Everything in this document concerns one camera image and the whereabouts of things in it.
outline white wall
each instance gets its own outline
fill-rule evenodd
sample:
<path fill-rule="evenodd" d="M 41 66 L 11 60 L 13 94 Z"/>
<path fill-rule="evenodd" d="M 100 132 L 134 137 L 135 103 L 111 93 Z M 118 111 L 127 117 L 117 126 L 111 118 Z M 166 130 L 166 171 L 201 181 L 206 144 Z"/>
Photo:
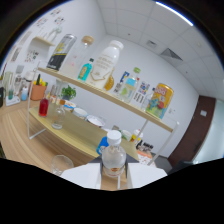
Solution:
<path fill-rule="evenodd" d="M 132 72 L 133 68 L 137 66 L 141 69 L 141 74 L 139 75 L 140 81 L 148 81 L 150 83 L 150 90 L 152 87 L 156 87 L 159 82 L 167 84 L 173 88 L 174 97 L 169 108 L 175 109 L 175 114 L 168 114 L 167 111 L 163 121 L 171 127 L 174 127 L 175 122 L 172 120 L 174 119 L 180 122 L 180 127 L 174 138 L 161 154 L 162 156 L 168 157 L 181 140 L 191 121 L 196 108 L 198 93 L 173 66 L 156 54 L 127 40 L 105 35 L 105 27 L 102 22 L 101 12 L 95 0 L 85 0 L 85 4 L 83 4 L 83 0 L 71 1 L 59 8 L 62 9 L 59 16 L 63 16 L 65 22 L 62 24 L 63 32 L 59 34 L 54 41 L 55 47 L 67 33 L 76 35 L 78 37 L 77 43 L 84 35 L 91 35 L 95 38 L 95 42 L 90 48 L 89 55 L 86 57 L 86 61 L 88 61 L 90 57 L 96 59 L 100 52 L 108 46 L 111 40 L 115 39 L 121 41 L 124 44 L 124 49 L 121 52 L 120 59 L 113 73 L 115 84 L 119 81 L 124 71 Z M 51 11 L 46 15 L 43 15 L 48 18 L 48 21 L 44 24 L 45 28 L 43 31 L 49 32 L 55 27 L 53 21 L 57 16 L 51 17 L 49 14 Z M 32 38 L 40 32 L 40 28 L 32 25 L 27 31 L 28 30 L 32 31 L 32 35 L 22 46 L 22 50 L 16 62 L 9 62 L 5 71 L 15 72 L 17 65 L 22 64 L 25 65 L 24 75 L 27 71 L 33 70 L 33 68 L 37 66 L 39 60 L 47 62 L 52 55 L 55 47 L 46 47 L 43 44 L 32 41 Z M 35 64 L 24 62 L 26 53 L 29 49 L 38 49 L 40 52 Z M 42 78 L 45 81 L 55 82 L 55 78 L 46 74 L 42 74 Z M 121 129 L 133 132 L 135 129 L 141 128 L 144 124 L 145 120 L 138 115 L 83 89 L 76 88 L 77 97 L 73 101 L 86 109 L 89 114 L 96 116 L 101 115 L 107 118 L 105 128 L 111 129 L 113 125 L 117 125 Z M 169 135 L 169 132 L 149 122 L 144 130 L 143 139 L 154 145 L 153 152 L 157 152 Z"/>
<path fill-rule="evenodd" d="M 37 27 L 35 26 L 35 23 L 39 19 L 34 21 L 34 23 L 27 28 L 27 30 L 21 35 L 21 37 L 18 38 L 15 43 L 16 48 L 22 47 L 22 49 L 15 62 L 11 62 L 10 57 L 5 71 L 15 72 L 17 65 L 24 65 L 25 67 L 22 73 L 22 76 L 24 76 L 27 71 L 32 71 L 35 67 L 37 67 L 39 60 L 48 62 L 56 46 L 60 43 L 61 39 L 66 34 L 73 34 L 77 36 L 77 41 L 73 45 L 73 49 L 80 43 L 82 37 L 85 35 L 93 36 L 95 39 L 93 45 L 90 47 L 90 54 L 94 50 L 94 48 L 97 47 L 101 39 L 104 37 L 106 30 L 96 0 L 85 0 L 85 4 L 83 4 L 83 0 L 69 1 L 66 4 L 56 7 L 55 9 L 57 8 L 61 9 L 61 12 L 58 15 L 56 15 L 55 17 L 51 16 L 50 13 L 53 11 L 53 9 L 50 10 L 39 18 L 47 18 L 48 20 L 45 24 L 43 24 L 41 27 Z M 41 33 L 45 32 L 49 33 L 53 28 L 55 28 L 57 25 L 54 23 L 54 20 L 59 16 L 64 17 L 65 22 L 63 22 L 61 25 L 62 32 L 59 33 L 53 41 L 55 46 L 47 46 L 36 40 L 33 40 L 35 36 L 39 36 Z M 27 31 L 31 31 L 32 33 L 27 41 L 21 46 L 19 45 L 20 40 L 23 38 Z M 37 50 L 39 52 L 39 55 L 37 56 L 34 64 L 24 62 L 29 50 Z M 55 82 L 55 78 L 45 76 L 44 74 L 41 78 L 44 78 L 45 81 Z"/>
<path fill-rule="evenodd" d="M 224 102 L 216 100 L 214 116 L 209 132 L 194 162 L 203 163 L 224 156 Z"/>

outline blue bottle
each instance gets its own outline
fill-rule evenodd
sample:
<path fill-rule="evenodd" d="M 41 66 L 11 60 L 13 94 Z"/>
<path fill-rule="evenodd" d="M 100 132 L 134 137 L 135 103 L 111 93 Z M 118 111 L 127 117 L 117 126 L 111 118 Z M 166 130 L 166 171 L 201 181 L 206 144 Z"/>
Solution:
<path fill-rule="evenodd" d="M 101 139 L 101 142 L 100 142 L 100 144 L 99 144 L 99 146 L 98 146 L 98 148 L 97 148 L 97 153 L 99 154 L 99 155 L 101 155 L 102 154 L 102 151 L 107 147 L 107 146 L 109 146 L 109 144 L 108 144 L 108 142 L 107 142 L 107 136 L 105 136 L 105 137 L 103 137 L 102 139 Z"/>
<path fill-rule="evenodd" d="M 78 79 L 82 80 L 84 82 L 86 81 L 86 79 L 92 69 L 92 63 L 93 63 L 94 59 L 90 58 L 89 61 L 90 61 L 89 63 L 83 65 L 83 67 L 78 75 Z"/>

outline cup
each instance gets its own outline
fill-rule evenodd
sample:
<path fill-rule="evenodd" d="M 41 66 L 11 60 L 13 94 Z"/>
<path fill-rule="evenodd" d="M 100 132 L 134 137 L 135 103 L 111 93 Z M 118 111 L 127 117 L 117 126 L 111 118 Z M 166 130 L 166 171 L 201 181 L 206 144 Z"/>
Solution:
<path fill-rule="evenodd" d="M 51 161 L 51 172 L 56 176 L 61 176 L 64 170 L 68 170 L 73 167 L 73 162 L 64 155 L 56 155 Z"/>

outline wooden shelf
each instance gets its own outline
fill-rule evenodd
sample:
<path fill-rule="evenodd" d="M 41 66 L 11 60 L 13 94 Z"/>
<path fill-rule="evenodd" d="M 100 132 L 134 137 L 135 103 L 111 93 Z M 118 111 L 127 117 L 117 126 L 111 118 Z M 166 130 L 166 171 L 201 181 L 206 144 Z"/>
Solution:
<path fill-rule="evenodd" d="M 143 112 L 142 110 L 138 109 L 137 107 L 134 107 L 133 105 L 130 105 L 130 104 L 127 104 L 125 102 L 122 102 L 121 100 L 119 100 L 118 98 L 114 97 L 112 94 L 104 91 L 104 90 L 101 90 L 101 89 L 98 89 L 98 88 L 95 88 L 91 85 L 88 85 L 86 83 L 83 83 L 82 81 L 79 81 L 79 80 L 76 80 L 74 78 L 71 78 L 71 77 L 68 77 L 64 74 L 61 74 L 60 72 L 56 72 L 55 70 L 52 70 L 52 69 L 48 69 L 48 68 L 38 68 L 39 71 L 41 72 L 44 72 L 44 73 L 47 73 L 49 75 L 52 75 L 56 78 L 59 78 L 63 81 L 66 81 L 68 83 L 71 83 L 71 84 L 74 84 L 80 88 L 83 88 L 91 93 L 94 93 L 106 100 L 109 100 L 149 121 L 151 121 L 152 123 L 164 128 L 165 130 L 169 131 L 169 132 L 172 132 L 173 129 L 170 128 L 169 126 L 167 126 L 166 124 L 164 124 L 161 119 L 157 118 L 156 116 L 153 116 L 151 114 L 147 114 L 145 112 Z"/>
<path fill-rule="evenodd" d="M 49 42 L 48 40 L 45 40 L 45 39 L 42 38 L 42 37 L 38 37 L 38 36 L 36 36 L 36 37 L 33 38 L 33 40 L 40 41 L 40 42 L 42 42 L 42 43 L 44 43 L 44 44 L 46 44 L 46 45 L 49 45 L 49 46 L 55 46 L 53 43 Z"/>
<path fill-rule="evenodd" d="M 55 104 L 50 104 L 47 117 L 45 118 L 38 115 L 39 107 L 30 108 L 29 113 L 61 141 L 74 147 L 85 155 L 94 158 L 98 157 L 99 155 L 96 149 L 101 139 L 107 135 L 107 132 L 67 111 L 65 111 L 66 116 L 62 129 L 56 130 L 51 126 L 51 120 L 52 114 L 57 107 L 58 106 Z M 138 160 L 134 143 L 122 139 L 121 146 L 125 149 L 127 154 Z"/>

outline red object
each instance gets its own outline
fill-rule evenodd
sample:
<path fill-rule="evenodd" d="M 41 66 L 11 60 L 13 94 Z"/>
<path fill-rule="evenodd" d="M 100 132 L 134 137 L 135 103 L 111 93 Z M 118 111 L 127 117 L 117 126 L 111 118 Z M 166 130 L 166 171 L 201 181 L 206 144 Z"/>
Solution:
<path fill-rule="evenodd" d="M 43 99 L 40 101 L 39 115 L 40 115 L 41 117 L 46 117 L 46 116 L 47 116 L 48 105 L 49 105 L 49 101 L 48 101 L 48 99 L 43 98 Z"/>

